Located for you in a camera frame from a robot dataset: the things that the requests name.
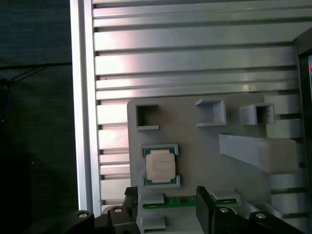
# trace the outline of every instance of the green circuit board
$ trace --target green circuit board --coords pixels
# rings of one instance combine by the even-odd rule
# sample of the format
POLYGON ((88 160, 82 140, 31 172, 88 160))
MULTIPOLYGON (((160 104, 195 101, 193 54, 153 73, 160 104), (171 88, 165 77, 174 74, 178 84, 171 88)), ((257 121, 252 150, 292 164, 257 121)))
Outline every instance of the green circuit board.
MULTIPOLYGON (((224 199, 216 200, 213 196, 210 196, 217 206, 226 206, 237 204, 236 199, 224 199)), ((147 204, 143 205, 146 210, 151 209, 167 209, 167 208, 182 208, 182 207, 195 207, 196 196, 176 196, 176 197, 165 197, 164 203, 162 204, 147 204)))
POLYGON ((163 204, 143 205, 146 210, 196 206, 196 196, 165 197, 163 204))

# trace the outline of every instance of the metal bolt head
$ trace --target metal bolt head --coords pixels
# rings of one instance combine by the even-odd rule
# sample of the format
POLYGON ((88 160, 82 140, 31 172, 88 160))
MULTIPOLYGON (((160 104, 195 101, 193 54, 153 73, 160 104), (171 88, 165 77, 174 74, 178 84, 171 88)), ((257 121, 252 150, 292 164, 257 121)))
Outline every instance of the metal bolt head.
POLYGON ((221 211, 222 213, 227 213, 227 212, 229 212, 229 210, 226 209, 226 208, 221 208, 220 211, 221 211))
POLYGON ((264 214, 262 214, 262 213, 256 214, 256 217, 257 218, 266 218, 266 216, 264 214))
POLYGON ((119 213, 119 212, 122 212, 122 209, 121 209, 121 208, 115 208, 114 211, 115 211, 116 213, 119 213))
POLYGON ((88 216, 87 214, 79 214, 79 215, 78 215, 79 218, 85 218, 85 217, 87 217, 87 216, 88 216))

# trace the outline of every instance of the aluminum frame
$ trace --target aluminum frame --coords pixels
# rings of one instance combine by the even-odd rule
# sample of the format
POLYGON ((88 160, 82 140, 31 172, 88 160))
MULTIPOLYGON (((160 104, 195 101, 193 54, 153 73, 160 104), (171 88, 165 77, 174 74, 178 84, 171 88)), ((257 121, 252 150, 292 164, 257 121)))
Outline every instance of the aluminum frame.
POLYGON ((312 223, 312 84, 309 73, 309 56, 312 56, 312 28, 298 36, 295 41, 298 57, 300 96, 303 120, 303 140, 308 173, 310 220, 312 223))
POLYGON ((71 0, 73 86, 78 206, 101 214, 97 101, 93 47, 93 4, 71 0))

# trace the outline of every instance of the dark fabric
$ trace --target dark fabric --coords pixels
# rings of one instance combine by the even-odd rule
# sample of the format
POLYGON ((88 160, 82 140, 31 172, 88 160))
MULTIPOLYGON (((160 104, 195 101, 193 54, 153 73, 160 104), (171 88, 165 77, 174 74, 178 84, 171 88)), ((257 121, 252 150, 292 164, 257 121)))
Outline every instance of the dark fabric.
MULTIPOLYGON (((2 0, 0 28, 0 67, 71 60, 67 0, 2 0)), ((0 70, 0 75, 25 71, 0 70)), ((33 222, 77 210, 72 67, 46 68, 11 91, 3 126, 18 156, 5 153, 6 143, 0 145, 0 155, 11 171, 7 181, 16 188, 7 184, 8 199, 18 198, 12 211, 26 209, 26 191, 31 191, 33 222)))

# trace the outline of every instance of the square holder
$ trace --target square holder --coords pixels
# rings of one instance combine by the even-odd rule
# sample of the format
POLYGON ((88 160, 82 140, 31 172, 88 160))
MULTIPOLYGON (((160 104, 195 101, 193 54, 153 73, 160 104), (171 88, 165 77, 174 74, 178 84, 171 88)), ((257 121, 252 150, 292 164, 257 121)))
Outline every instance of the square holder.
POLYGON ((212 121, 201 122, 196 124, 197 128, 200 127, 211 127, 211 126, 220 126, 226 125, 226 109, 225 102, 223 99, 205 99, 202 98, 195 103, 195 106, 198 106, 206 111, 212 112, 212 121))
POLYGON ((136 130, 157 130, 159 125, 154 124, 157 121, 158 104, 139 104, 136 105, 136 130))
POLYGON ((242 125, 275 124, 274 105, 272 103, 256 103, 240 108, 242 125))

